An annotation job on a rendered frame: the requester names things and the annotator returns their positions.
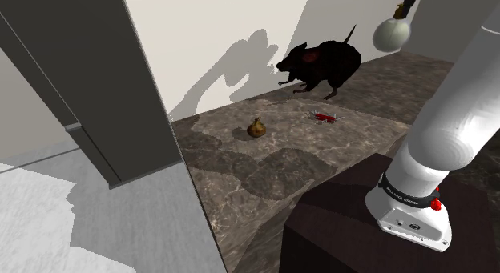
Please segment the brown onion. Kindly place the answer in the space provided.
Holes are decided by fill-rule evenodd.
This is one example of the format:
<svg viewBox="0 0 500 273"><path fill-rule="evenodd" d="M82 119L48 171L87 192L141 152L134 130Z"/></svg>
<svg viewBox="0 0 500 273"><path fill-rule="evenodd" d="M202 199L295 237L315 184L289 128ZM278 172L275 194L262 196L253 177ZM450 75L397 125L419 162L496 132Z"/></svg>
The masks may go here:
<svg viewBox="0 0 500 273"><path fill-rule="evenodd" d="M253 123L247 128L248 135L253 138L259 138L266 133L266 126L260 121L260 117L254 119Z"/></svg>

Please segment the red pocket knife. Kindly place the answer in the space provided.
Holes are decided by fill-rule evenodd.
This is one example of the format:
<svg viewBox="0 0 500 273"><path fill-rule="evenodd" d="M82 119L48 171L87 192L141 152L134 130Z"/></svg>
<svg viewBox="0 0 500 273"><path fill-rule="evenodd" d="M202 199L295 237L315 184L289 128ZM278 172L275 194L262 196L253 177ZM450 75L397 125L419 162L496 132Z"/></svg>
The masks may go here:
<svg viewBox="0 0 500 273"><path fill-rule="evenodd" d="M322 114L322 113L320 113L317 110L311 110L311 111L309 111L308 115L312 119L317 120L319 122L319 124L323 124L323 123L335 123L335 122L343 119L343 117L337 117L336 114Z"/></svg>

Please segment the black mouse figure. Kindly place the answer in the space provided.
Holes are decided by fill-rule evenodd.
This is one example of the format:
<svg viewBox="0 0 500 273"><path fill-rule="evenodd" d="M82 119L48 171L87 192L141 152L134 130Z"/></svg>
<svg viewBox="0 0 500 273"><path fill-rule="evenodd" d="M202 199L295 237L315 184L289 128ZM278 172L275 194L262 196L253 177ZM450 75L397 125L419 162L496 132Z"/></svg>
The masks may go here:
<svg viewBox="0 0 500 273"><path fill-rule="evenodd" d="M308 48L304 42L295 46L289 54L276 64L279 72L288 72L286 81L279 85L290 83L295 79L303 82L304 89L293 93L305 93L313 90L326 80L333 91L324 97L328 100L338 94L338 89L360 68L361 54L349 45L349 40L356 25L350 30L343 42L328 40L318 46Z"/></svg>

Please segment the dark robot stand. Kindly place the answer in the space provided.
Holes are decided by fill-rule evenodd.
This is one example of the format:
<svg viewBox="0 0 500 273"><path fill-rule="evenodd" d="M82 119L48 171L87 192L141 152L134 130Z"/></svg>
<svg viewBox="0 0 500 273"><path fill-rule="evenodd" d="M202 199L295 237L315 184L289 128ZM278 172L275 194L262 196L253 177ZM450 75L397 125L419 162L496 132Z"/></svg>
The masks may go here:
<svg viewBox="0 0 500 273"><path fill-rule="evenodd" d="M279 273L500 273L484 191L446 179L452 227L440 253L385 233L365 205L391 159L374 154L304 193L286 220Z"/></svg>

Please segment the dark grey tall cabinet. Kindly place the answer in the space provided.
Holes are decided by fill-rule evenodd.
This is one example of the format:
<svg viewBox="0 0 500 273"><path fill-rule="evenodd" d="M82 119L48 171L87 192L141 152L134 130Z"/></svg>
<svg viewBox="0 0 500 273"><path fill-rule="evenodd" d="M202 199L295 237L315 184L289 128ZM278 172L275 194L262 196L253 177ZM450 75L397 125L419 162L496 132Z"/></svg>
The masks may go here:
<svg viewBox="0 0 500 273"><path fill-rule="evenodd" d="M110 187L181 161L125 0L0 0L0 48Z"/></svg>

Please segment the white bulb with black stem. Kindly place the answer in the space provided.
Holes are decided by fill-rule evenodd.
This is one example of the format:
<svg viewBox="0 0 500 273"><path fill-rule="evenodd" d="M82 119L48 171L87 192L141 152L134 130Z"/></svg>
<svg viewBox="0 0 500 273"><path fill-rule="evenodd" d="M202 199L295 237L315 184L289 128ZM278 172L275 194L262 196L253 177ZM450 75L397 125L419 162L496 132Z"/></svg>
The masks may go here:
<svg viewBox="0 0 500 273"><path fill-rule="evenodd" d="M407 16L416 0L404 0L397 5L393 17L386 19L374 31L374 47L385 53L400 50L411 35L411 22Z"/></svg>

